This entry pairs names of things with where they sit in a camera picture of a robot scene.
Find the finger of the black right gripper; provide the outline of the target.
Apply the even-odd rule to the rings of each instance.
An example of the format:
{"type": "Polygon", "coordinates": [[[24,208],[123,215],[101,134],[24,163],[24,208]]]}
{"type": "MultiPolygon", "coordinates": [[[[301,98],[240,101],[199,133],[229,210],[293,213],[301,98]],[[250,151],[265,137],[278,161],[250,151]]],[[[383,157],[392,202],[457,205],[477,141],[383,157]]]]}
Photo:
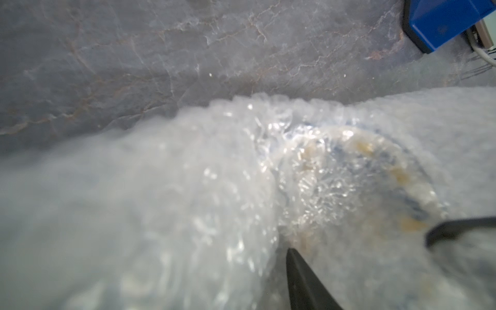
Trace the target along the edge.
{"type": "Polygon", "coordinates": [[[485,228],[495,228],[494,216],[447,220],[439,223],[426,233],[424,245],[426,248],[431,248],[441,240],[454,240],[467,231],[485,228]]]}

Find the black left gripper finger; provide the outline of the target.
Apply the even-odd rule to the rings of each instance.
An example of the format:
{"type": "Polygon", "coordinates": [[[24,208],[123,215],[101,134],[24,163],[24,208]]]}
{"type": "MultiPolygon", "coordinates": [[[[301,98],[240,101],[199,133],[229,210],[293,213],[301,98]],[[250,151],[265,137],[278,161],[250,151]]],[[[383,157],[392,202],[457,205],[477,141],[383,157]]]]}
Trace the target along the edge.
{"type": "Polygon", "coordinates": [[[292,310],[343,310],[296,249],[288,249],[285,263],[292,310]]]}

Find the blue yellow patterned bowl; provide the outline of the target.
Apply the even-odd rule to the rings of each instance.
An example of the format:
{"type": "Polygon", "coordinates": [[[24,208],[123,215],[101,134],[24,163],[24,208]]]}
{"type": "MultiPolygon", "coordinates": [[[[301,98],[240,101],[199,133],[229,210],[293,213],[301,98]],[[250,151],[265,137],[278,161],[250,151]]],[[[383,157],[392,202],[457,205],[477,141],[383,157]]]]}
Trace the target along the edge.
{"type": "Polygon", "coordinates": [[[271,162],[293,234],[401,235],[447,217],[422,161],[379,131],[301,125],[283,135],[271,162]]]}

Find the bubble wrap sheet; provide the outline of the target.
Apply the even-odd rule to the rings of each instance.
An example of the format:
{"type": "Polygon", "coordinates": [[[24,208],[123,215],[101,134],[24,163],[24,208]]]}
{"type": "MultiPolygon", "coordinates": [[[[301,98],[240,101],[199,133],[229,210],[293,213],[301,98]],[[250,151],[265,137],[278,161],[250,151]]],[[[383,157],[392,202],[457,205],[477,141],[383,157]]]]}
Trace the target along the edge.
{"type": "Polygon", "coordinates": [[[494,309],[495,231],[293,234],[271,156],[301,125],[379,131],[445,220],[495,214],[495,89],[356,105],[257,94],[1,160],[2,309],[287,309],[294,247],[344,309],[494,309]]]}

